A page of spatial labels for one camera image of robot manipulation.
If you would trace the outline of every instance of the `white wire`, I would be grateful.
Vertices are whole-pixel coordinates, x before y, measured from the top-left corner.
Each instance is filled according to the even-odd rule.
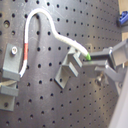
[[[74,47],[75,49],[77,49],[78,51],[80,51],[85,57],[87,56],[88,52],[87,52],[87,50],[81,44],[77,43],[76,41],[73,41],[70,38],[67,38],[65,36],[59,35],[57,33],[51,15],[45,9],[42,9],[42,8],[34,9],[28,15],[28,18],[27,18],[27,21],[26,21],[26,25],[25,25],[25,41],[24,41],[24,43],[28,43],[28,32],[29,32],[30,20],[37,13],[43,13],[48,18],[48,20],[50,22],[50,25],[51,25],[51,30],[52,30],[53,35],[55,36],[56,39],[58,39],[58,40],[60,40],[60,41],[62,41],[64,43],[66,43],[66,44]],[[22,66],[22,69],[20,71],[20,76],[21,77],[25,73],[26,67],[27,67],[27,62],[24,62],[23,63],[23,66]]]

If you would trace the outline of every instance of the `gray bracket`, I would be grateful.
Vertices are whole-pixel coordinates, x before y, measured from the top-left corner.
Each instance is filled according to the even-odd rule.
[[[73,77],[78,76],[78,72],[74,67],[74,65],[78,65],[79,67],[82,67],[82,63],[79,59],[79,56],[80,56],[80,52],[76,51],[73,47],[71,47],[62,63],[62,66],[57,72],[55,81],[63,89],[65,88],[70,76],[73,76]]]
[[[12,54],[13,47],[15,46],[12,44],[7,44],[4,64],[3,64],[3,78],[19,81],[20,80],[19,68],[22,57],[22,49],[17,47],[17,53],[14,55]]]
[[[18,96],[19,90],[16,89],[17,82],[0,88],[0,109],[13,111],[15,96]]]
[[[2,72],[6,81],[2,79],[0,83],[0,109],[2,110],[14,110],[15,97],[18,96],[19,92],[16,89],[16,85],[17,81],[20,80],[19,68],[21,58],[22,49],[12,44],[7,44]]]

